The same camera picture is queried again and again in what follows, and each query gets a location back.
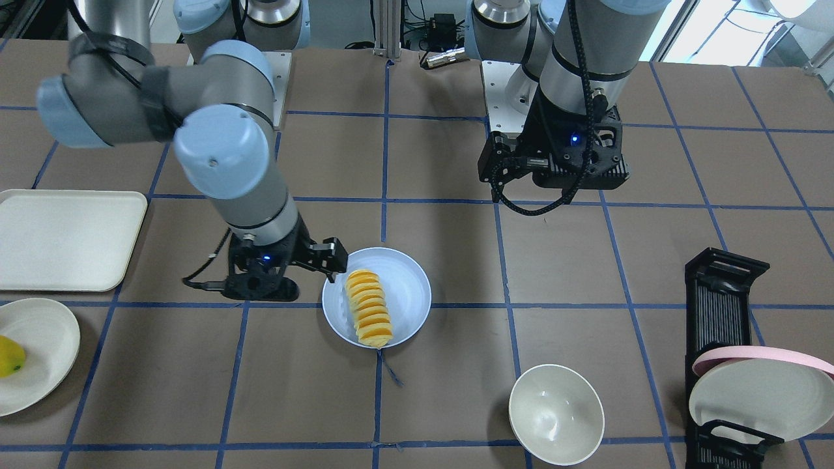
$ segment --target blue tape line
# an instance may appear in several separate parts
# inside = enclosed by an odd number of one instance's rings
[[[518,440],[413,440],[401,441],[403,448],[471,448],[481,446],[521,446]]]
[[[712,207],[727,210],[805,210],[805,207],[788,207],[779,205],[713,205]]]
[[[238,336],[238,347],[234,352],[234,368],[232,369],[232,381],[229,385],[229,397],[226,399],[226,412],[223,416],[223,429],[220,432],[220,447],[217,450],[217,459],[214,469],[222,469],[226,441],[229,439],[229,423],[232,421],[232,409],[234,408],[234,395],[238,390],[238,374],[240,372],[240,361],[244,356],[244,342],[246,341],[246,325],[249,323],[249,302],[244,302],[244,310],[240,316],[240,335]]]
[[[816,469],[814,467],[814,461],[811,459],[811,452],[808,451],[808,446],[802,438],[799,439],[799,447],[802,449],[802,455],[805,457],[805,463],[808,465],[808,469]]]
[[[657,391],[657,384],[655,383],[655,376],[651,370],[651,363],[649,362],[649,354],[646,351],[646,343],[643,341],[643,332],[640,328],[640,321],[637,319],[637,313],[634,308],[634,302],[631,299],[631,291],[628,287],[628,279],[626,278],[626,270],[623,267],[622,257],[620,256],[620,248],[617,244],[617,238],[614,233],[614,224],[611,221],[611,214],[608,206],[605,204],[605,194],[600,191],[600,201],[602,202],[602,211],[605,215],[605,224],[608,226],[608,235],[611,238],[611,248],[614,250],[614,257],[617,263],[617,270],[620,272],[620,282],[622,283],[623,293],[625,294],[625,302],[628,304],[629,315],[631,316],[631,324],[634,326],[634,333],[637,338],[637,345],[640,347],[640,354],[643,359],[643,366],[646,368],[646,377],[649,381],[651,389],[651,398],[655,402],[655,410],[657,411],[657,419],[661,426],[661,435],[663,435],[663,445],[666,448],[666,457],[669,459],[669,466],[671,469],[676,469],[675,458],[672,455],[672,446],[669,443],[669,430],[666,428],[666,417],[661,405],[660,393]]]
[[[676,129],[684,130],[718,130],[721,132],[761,132],[761,129],[751,127],[713,127],[711,125],[677,125]]]
[[[253,302],[250,306],[255,309],[275,309],[275,310],[294,310],[294,309],[321,309],[321,303],[258,303]]]
[[[440,120],[440,121],[470,121],[484,122],[485,118],[475,116],[423,116],[417,114],[390,114],[392,119],[418,119],[418,120]]]
[[[202,194],[154,194],[151,199],[205,199]]]
[[[803,440],[834,440],[834,433],[812,433],[804,436]]]
[[[78,451],[217,451],[219,445],[204,443],[184,443],[166,445],[162,443],[135,443],[112,445],[73,445],[71,452]]]
[[[718,130],[722,132],[764,132],[765,129],[751,127],[717,127],[711,125],[678,125],[678,124],[637,124],[623,123],[623,127],[639,127],[645,129],[687,129],[687,130]],[[781,134],[834,134],[834,130],[810,130],[810,129],[768,129],[771,132]]]
[[[753,310],[834,310],[834,305],[756,304],[750,307]]]
[[[104,307],[112,303],[110,301],[74,301],[60,300],[66,306],[78,307]],[[0,300],[0,305],[12,303],[14,300]],[[510,303],[514,310],[540,308],[543,310],[624,310],[628,308],[626,303]],[[243,303],[176,303],[176,302],[147,302],[147,301],[119,301],[118,308],[200,308],[200,309],[233,309],[240,308]],[[636,310],[684,310],[684,303],[634,303]],[[271,309],[271,310],[302,310],[321,308],[321,303],[280,303],[280,302],[252,302],[250,308]],[[444,308],[447,310],[478,310],[505,308],[506,303],[432,303],[432,308]],[[751,304],[753,310],[834,310],[834,305],[788,305],[788,304]]]
[[[371,448],[370,441],[302,441],[286,443],[227,443],[226,451],[251,450],[367,450]]]
[[[52,148],[49,149],[49,153],[47,153],[47,158],[43,161],[41,165],[41,169],[38,171],[38,175],[35,176],[35,182],[32,183],[32,189],[37,189],[38,184],[41,184],[41,178],[43,177],[44,173],[47,172],[47,166],[49,166],[49,162],[52,161],[52,156],[55,154],[55,150],[58,149],[58,141],[55,140],[53,142]]]
[[[671,124],[634,124],[634,123],[622,123],[623,127],[638,127],[644,129],[676,129],[676,126]]]
[[[624,310],[625,303],[510,303],[513,308],[543,310]]]
[[[510,328],[510,347],[513,351],[513,367],[515,377],[521,376],[521,363],[519,359],[518,339],[515,335],[515,313],[510,300],[510,281],[507,276],[507,260],[504,252],[504,235],[501,230],[501,213],[498,204],[492,205],[495,213],[495,232],[498,235],[498,259],[501,263],[501,282],[504,285],[504,307],[507,309],[507,325]]]
[[[2,111],[37,111],[38,108],[33,106],[0,106]]]
[[[379,214],[379,242],[384,243],[388,236],[388,146],[389,130],[391,125],[390,98],[391,98],[391,67],[394,61],[388,60],[385,63],[385,108],[382,128],[382,207]]]
[[[779,134],[834,134],[834,130],[811,130],[811,129],[768,129],[768,132]]]
[[[716,218],[715,212],[712,210],[712,206],[710,204],[710,199],[706,196],[706,190],[704,190],[704,184],[701,182],[701,177],[698,176],[698,170],[695,167],[695,161],[692,159],[692,155],[689,153],[689,148],[686,146],[686,141],[683,138],[683,133],[681,132],[680,128],[678,127],[677,119],[675,119],[675,113],[672,112],[671,104],[669,104],[669,98],[666,97],[666,91],[663,89],[663,85],[661,84],[661,78],[657,75],[657,70],[655,70],[655,65],[649,62],[649,68],[651,69],[651,74],[655,77],[655,83],[657,83],[657,88],[661,91],[661,97],[663,98],[663,104],[666,105],[666,112],[669,113],[669,118],[672,120],[672,124],[676,126],[675,131],[678,134],[678,139],[681,141],[681,147],[683,147],[683,152],[686,155],[686,161],[689,162],[689,167],[692,169],[692,175],[695,176],[695,182],[698,184],[698,190],[701,191],[701,197],[704,199],[704,204],[706,204],[706,209],[710,212],[710,219],[712,219],[712,226],[716,229],[716,234],[718,235],[718,240],[721,242],[721,248],[723,250],[727,249],[727,243],[724,241],[724,234],[721,232],[721,227],[718,226],[718,218]]]
[[[87,380],[84,382],[84,388],[81,391],[81,398],[78,399],[78,407],[75,410],[73,417],[73,424],[69,427],[69,434],[67,435],[67,444],[61,452],[61,461],[58,463],[58,469],[65,469],[67,467],[67,459],[71,446],[75,442],[75,434],[78,431],[78,424],[81,423],[81,415],[84,413],[84,407],[87,405],[87,397],[90,394],[90,388],[93,387],[93,378],[98,369],[98,363],[101,360],[102,350],[104,348],[104,341],[107,339],[107,333],[110,331],[110,324],[113,322],[113,312],[116,310],[118,303],[118,296],[122,292],[122,284],[116,287],[113,292],[113,300],[110,303],[110,308],[107,311],[107,316],[104,319],[101,335],[98,337],[98,344],[96,351],[93,353],[93,360],[90,362],[90,371],[87,373]]]
[[[159,156],[159,164],[157,164],[156,173],[153,174],[153,181],[151,188],[148,190],[148,197],[152,198],[153,193],[156,192],[156,186],[159,182],[159,176],[162,174],[162,168],[165,166],[165,159],[168,157],[168,151],[171,149],[171,144],[165,144],[162,148],[162,155]]]
[[[384,117],[384,114],[380,113],[340,113],[335,111],[287,111],[287,114],[300,114],[307,116]]]
[[[278,161],[278,151],[281,149],[281,133],[275,132],[275,161]]]
[[[373,197],[293,197],[299,202],[364,202],[364,203],[379,203],[382,199]]]
[[[481,204],[492,205],[492,200],[480,199],[387,199],[394,204]]]
[[[753,315],[753,311],[750,311],[750,323],[753,325],[753,332],[756,334],[756,338],[759,340],[760,345],[766,346],[765,343],[765,336],[761,334],[761,329],[759,328],[759,321],[756,320],[756,316]]]
[[[601,445],[650,445],[662,444],[663,436],[620,436],[615,438],[603,438]]]
[[[505,308],[506,303],[432,303],[432,308],[446,308],[447,310]]]
[[[385,64],[386,72],[391,67],[388,63]],[[388,100],[388,92],[389,88],[386,87],[386,99],[385,99],[385,111],[383,113],[343,113],[338,111],[299,111],[299,110],[290,110],[287,111],[287,114],[299,114],[299,115],[308,115],[308,116],[340,116],[340,117],[376,117],[376,118],[383,118],[389,117],[391,119],[418,119],[418,120],[439,120],[439,121],[471,121],[471,122],[484,122],[486,117],[483,116],[428,116],[428,115],[421,115],[421,114],[392,114],[389,112],[389,100]]]
[[[685,310],[686,303],[632,303],[635,310]]]
[[[831,246],[828,244],[825,235],[822,233],[822,229],[820,229],[820,225],[816,222],[816,218],[814,218],[814,214],[808,209],[808,203],[805,201],[805,197],[802,196],[802,192],[799,190],[799,186],[796,185],[796,181],[793,179],[793,175],[791,171],[787,168],[787,164],[785,163],[785,159],[782,158],[781,152],[779,148],[776,146],[776,142],[773,140],[773,136],[771,135],[769,129],[765,125],[764,119],[761,118],[759,114],[759,110],[756,108],[756,105],[753,103],[753,99],[750,97],[750,94],[747,92],[747,88],[744,86],[744,83],[741,81],[741,77],[738,74],[738,71],[735,67],[732,67],[733,75],[736,76],[736,81],[738,85],[741,87],[741,91],[744,93],[744,97],[747,98],[747,102],[750,104],[750,107],[753,109],[753,113],[756,115],[756,119],[759,120],[759,124],[765,130],[765,135],[767,136],[767,140],[771,143],[773,147],[773,151],[776,152],[776,157],[779,159],[779,163],[782,166],[782,169],[785,170],[785,174],[787,175],[788,180],[791,181],[791,186],[793,186],[793,190],[796,192],[796,197],[799,198],[800,203],[802,203],[802,207],[805,208],[805,211],[808,213],[808,218],[811,219],[811,224],[814,225],[814,229],[816,233],[819,235],[820,240],[822,241],[822,245],[825,246],[826,251],[828,251],[828,257],[831,260],[834,260],[834,250],[831,250]]]
[[[2,445],[0,452],[63,451],[66,445]]]
[[[204,195],[198,194],[153,194],[152,199],[205,199]],[[356,203],[373,203],[377,204],[385,202],[387,204],[476,204],[476,205],[491,205],[492,200],[483,199],[392,199],[392,198],[375,198],[375,197],[312,197],[312,196],[295,196],[295,200],[300,202],[356,202]],[[547,205],[550,202],[543,200],[518,200],[518,204],[523,205]],[[806,210],[806,207],[788,206],[788,205],[722,205],[722,204],[666,204],[655,202],[606,202],[609,207],[631,207],[631,208],[659,208],[659,209],[728,209],[728,210]],[[584,207],[601,207],[601,202],[594,201],[576,201],[571,205]],[[834,207],[813,206],[807,207],[814,211],[834,211]]]
[[[169,302],[152,302],[152,301],[117,301],[116,306],[119,308],[205,308],[205,309],[225,309],[225,308],[239,308],[243,305],[240,303],[178,303],[175,301]]]

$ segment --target white bowl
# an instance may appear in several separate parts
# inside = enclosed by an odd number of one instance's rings
[[[571,466],[600,447],[605,413],[582,375],[562,365],[539,365],[525,371],[513,386],[510,424],[533,456]]]
[[[408,255],[389,248],[367,248],[348,256],[348,271],[336,275],[335,283],[324,281],[322,307],[328,324],[339,336],[351,344],[359,343],[350,314],[344,282],[357,269],[369,269],[379,275],[385,292],[385,303],[391,314],[394,337],[383,348],[399,345],[416,334],[429,317],[431,286],[419,264]]]

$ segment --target white plate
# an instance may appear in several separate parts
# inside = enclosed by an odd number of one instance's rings
[[[0,192],[0,290],[115,288],[147,207],[138,192]]]
[[[698,425],[720,419],[796,440],[834,416],[834,380],[816,368],[787,361],[725,361],[692,388],[689,412]],[[712,433],[746,444],[761,441],[724,427]]]
[[[373,348],[359,343],[348,296],[344,291],[348,274],[358,269],[369,269],[379,275],[385,292],[394,338],[383,348],[401,344],[420,330],[431,308],[429,278],[416,261],[398,250],[368,248],[348,256],[348,271],[336,275],[336,283],[324,282],[321,294],[324,317],[336,334],[351,344]]]
[[[23,368],[0,378],[0,416],[22,411],[52,392],[73,367],[81,343],[72,311],[46,298],[0,306],[0,335],[26,352]]]

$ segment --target grid lines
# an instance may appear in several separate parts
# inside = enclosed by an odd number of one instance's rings
[[[4,40],[0,43],[0,52],[6,46],[8,39]],[[383,145],[383,173],[382,173],[382,197],[379,199],[376,198],[333,198],[333,197],[297,197],[297,200],[301,201],[314,201],[314,202],[367,202],[367,203],[381,203],[382,206],[382,217],[381,217],[381,226],[380,226],[380,240],[381,242],[385,242],[386,240],[386,231],[387,231],[387,204],[492,204],[491,200],[480,200],[480,199],[389,199],[387,197],[387,188],[388,188],[388,150],[389,150],[389,121],[391,119],[429,119],[429,120],[441,120],[441,121],[476,121],[482,122],[485,124],[485,129],[487,135],[489,134],[489,123],[488,119],[483,116],[450,116],[450,117],[442,117],[442,116],[425,116],[425,115],[408,115],[408,114],[391,114],[389,113],[389,69],[394,64],[390,61],[386,62],[385,64],[385,90],[384,90],[384,112],[383,113],[339,113],[339,112],[318,112],[318,111],[300,111],[300,110],[289,110],[288,114],[311,114],[311,115],[328,115],[328,116],[343,116],[343,117],[382,117],[384,118],[384,145]],[[507,271],[506,271],[506,261],[505,261],[505,248],[504,248],[504,241],[501,231],[501,219],[500,219],[500,210],[499,205],[493,204],[494,212],[495,212],[495,229],[496,235],[498,240],[498,250],[499,250],[499,257],[500,257],[500,266],[501,266],[501,274],[502,274],[502,281],[504,286],[504,296],[505,301],[504,303],[434,303],[432,304],[433,308],[448,308],[448,309],[461,309],[461,308],[505,308],[507,310],[507,317],[508,317],[508,326],[510,328],[510,341],[513,353],[513,362],[515,368],[515,375],[519,376],[521,373],[520,369],[520,360],[519,360],[519,353],[518,353],[518,345],[517,345],[517,338],[515,335],[515,321],[514,321],[514,309],[529,309],[529,308],[548,308],[548,309],[627,309],[630,312],[632,325],[634,326],[634,332],[636,334],[636,339],[638,341],[638,345],[641,350],[641,355],[643,358],[644,366],[646,368],[646,377],[649,381],[650,388],[652,391],[652,398],[656,407],[656,411],[658,413],[658,419],[661,426],[661,436],[651,436],[651,437],[620,437],[620,438],[605,438],[603,439],[603,445],[639,445],[639,444],[663,444],[666,449],[666,454],[669,459],[670,468],[676,469],[676,464],[674,458],[672,457],[671,453],[671,443],[681,443],[683,442],[683,437],[680,436],[669,436],[668,430],[666,428],[666,419],[663,415],[663,410],[660,404],[660,396],[657,390],[657,385],[655,383],[655,377],[653,376],[651,363],[649,360],[649,356],[646,352],[646,346],[643,341],[643,336],[641,333],[640,323],[636,316],[636,310],[638,309],[683,309],[686,307],[684,304],[639,304],[634,303],[631,299],[631,294],[628,287],[628,282],[625,275],[625,269],[622,264],[622,259],[620,258],[620,252],[615,236],[614,226],[610,217],[609,208],[610,207],[659,207],[659,208],[680,208],[680,209],[707,209],[710,213],[712,223],[716,230],[716,234],[718,235],[719,241],[721,242],[721,247],[724,250],[727,250],[726,242],[724,240],[723,234],[721,232],[721,227],[718,224],[717,218],[714,213],[714,209],[754,209],[754,210],[800,210],[805,211],[811,222],[819,234],[823,244],[825,245],[828,254],[830,255],[831,259],[834,260],[834,252],[831,250],[831,245],[829,244],[828,240],[826,240],[825,235],[822,233],[816,219],[814,218],[815,211],[833,211],[834,207],[827,207],[827,206],[809,206],[805,199],[802,197],[801,191],[797,186],[795,180],[792,178],[789,169],[787,168],[779,150],[772,139],[772,133],[814,133],[814,134],[834,134],[834,130],[805,130],[805,129],[769,129],[764,121],[761,118],[761,115],[756,110],[756,106],[753,103],[749,93],[746,91],[741,78],[739,77],[737,71],[733,68],[733,73],[736,76],[736,80],[738,81],[741,90],[745,94],[747,101],[751,105],[756,117],[759,119],[761,124],[760,129],[754,128],[727,128],[727,127],[709,127],[709,126],[691,126],[691,125],[679,125],[675,119],[674,113],[670,106],[670,103],[666,97],[666,94],[663,90],[661,81],[655,67],[653,64],[650,64],[652,74],[654,75],[654,79],[656,84],[661,91],[661,96],[663,98],[664,104],[666,105],[666,109],[669,112],[671,117],[672,125],[667,124],[624,124],[624,127],[648,127],[648,128],[662,128],[662,129],[675,129],[678,138],[681,142],[681,146],[684,149],[686,154],[688,163],[690,165],[691,171],[696,178],[696,182],[698,184],[698,188],[701,191],[701,196],[703,198],[703,204],[645,204],[645,203],[624,203],[624,202],[607,202],[605,200],[605,196],[602,191],[600,191],[600,202],[574,202],[575,205],[586,205],[586,206],[593,206],[593,207],[600,207],[605,215],[605,221],[609,230],[610,235],[610,242],[612,249],[615,253],[615,259],[617,263],[617,267],[620,273],[620,281],[622,283],[622,288],[625,293],[626,303],[611,303],[611,304],[547,304],[547,303],[513,303],[510,298],[510,291],[508,287],[508,278],[507,278]],[[33,111],[35,110],[34,107],[22,107],[22,106],[0,106],[0,110],[19,110],[19,111]],[[726,205],[726,204],[711,204],[706,191],[704,189],[703,184],[699,178],[697,173],[696,165],[689,154],[689,150],[686,147],[686,141],[684,140],[683,134],[681,132],[682,129],[707,129],[707,130],[722,130],[722,131],[731,131],[731,132],[764,132],[771,142],[773,149],[776,151],[776,156],[779,159],[782,168],[785,170],[787,177],[790,179],[793,189],[796,191],[796,194],[799,196],[801,201],[801,206],[767,206],[767,205]],[[280,133],[276,136],[276,153],[278,151],[280,141]],[[54,152],[56,151],[58,146],[58,142],[55,142],[50,148],[48,154],[45,157],[43,162],[42,168],[38,172],[38,176],[36,177],[33,189],[36,189],[38,186],[38,182],[42,178],[44,172],[46,171]],[[159,180],[160,174],[162,173],[164,163],[166,161],[168,151],[170,145],[166,144],[162,154],[160,155],[158,166],[156,168],[156,172],[153,177],[153,182],[148,190],[147,196],[149,200],[152,199],[203,199],[204,196],[202,195],[191,195],[191,194],[156,194],[156,186]],[[541,201],[519,201],[520,204],[533,204],[533,205],[544,205],[548,204],[547,202]],[[68,438],[65,444],[63,445],[0,445],[0,453],[2,452],[14,452],[14,451],[60,451],[62,453],[61,461],[59,463],[58,468],[63,469],[67,464],[68,455],[70,452],[74,451],[216,451],[218,453],[217,460],[216,460],[216,468],[221,469],[223,466],[223,459],[224,453],[226,451],[245,451],[245,450],[313,450],[313,449],[362,449],[362,450],[370,450],[373,452],[373,459],[372,459],[372,468],[378,469],[379,468],[379,451],[380,448],[390,448],[390,447],[398,447],[398,448],[430,448],[430,447],[468,447],[468,446],[520,446],[520,443],[517,440],[494,440],[494,441],[467,441],[467,440],[451,440],[451,441],[400,441],[396,443],[381,443],[382,434],[380,428],[380,420],[381,420],[381,400],[382,396],[382,379],[383,379],[383,371],[382,371],[382,357],[378,355],[377,363],[376,363],[376,374],[375,374],[375,390],[374,390],[374,436],[372,441],[361,441],[361,442],[270,442],[270,443],[227,443],[226,439],[228,436],[229,430],[229,422],[232,418],[232,412],[234,408],[234,396],[235,390],[237,385],[237,378],[238,372],[240,367],[240,361],[243,354],[244,349],[244,339],[247,327],[247,319],[248,319],[248,312],[249,307],[257,307],[257,308],[272,308],[272,309],[298,309],[298,308],[320,308],[320,303],[293,303],[293,304],[260,304],[254,303],[250,304],[248,301],[238,304],[230,304],[230,303],[214,303],[214,302],[194,302],[194,303],[179,303],[179,302],[125,302],[119,301],[119,293],[121,291],[121,286],[117,287],[117,289],[113,292],[113,297],[110,301],[64,301],[63,303],[68,306],[102,306],[108,307],[108,313],[106,319],[104,321],[104,326],[102,328],[101,335],[98,339],[98,345],[93,355],[93,361],[90,366],[90,370],[87,376],[87,380],[85,381],[84,388],[82,390],[82,396],[78,403],[78,409],[76,410],[75,416],[73,418],[73,424],[70,428]],[[0,305],[6,304],[8,301],[0,300]],[[226,309],[238,309],[242,308],[243,315],[241,319],[240,325],[240,335],[239,335],[239,343],[236,350],[236,355],[234,358],[234,371],[233,377],[229,387],[229,396],[226,403],[226,411],[224,414],[224,423],[223,429],[221,433],[221,438],[219,443],[217,444],[202,444],[202,443],[194,443],[194,444],[178,444],[178,445],[166,445],[160,443],[148,443],[148,444],[119,444],[119,445],[79,445],[75,444],[74,437],[75,433],[78,429],[78,424],[81,420],[83,415],[84,406],[86,404],[86,400],[88,397],[88,393],[90,387],[92,385],[95,372],[98,367],[98,362],[101,357],[103,347],[105,344],[105,340],[107,337],[109,326],[112,322],[114,312],[117,308],[123,307],[143,307],[143,308],[226,308]],[[783,305],[783,304],[757,304],[751,305],[753,310],[758,309],[783,309],[783,310],[834,310],[834,305]],[[757,337],[759,338],[760,342],[764,345],[764,337],[761,334],[761,330],[758,324],[755,321],[755,317],[752,318],[752,324],[754,330],[756,332]],[[807,465],[809,469],[815,469],[813,462],[811,460],[811,455],[807,450],[805,441],[830,441],[834,440],[834,434],[830,433],[817,433],[807,436],[799,441],[803,454],[806,458]],[[526,467],[532,467],[532,459],[530,457],[530,453],[525,451],[525,464]]]

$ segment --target white tray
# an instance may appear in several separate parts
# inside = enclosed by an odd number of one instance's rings
[[[138,192],[0,192],[0,290],[115,288],[147,207]]]

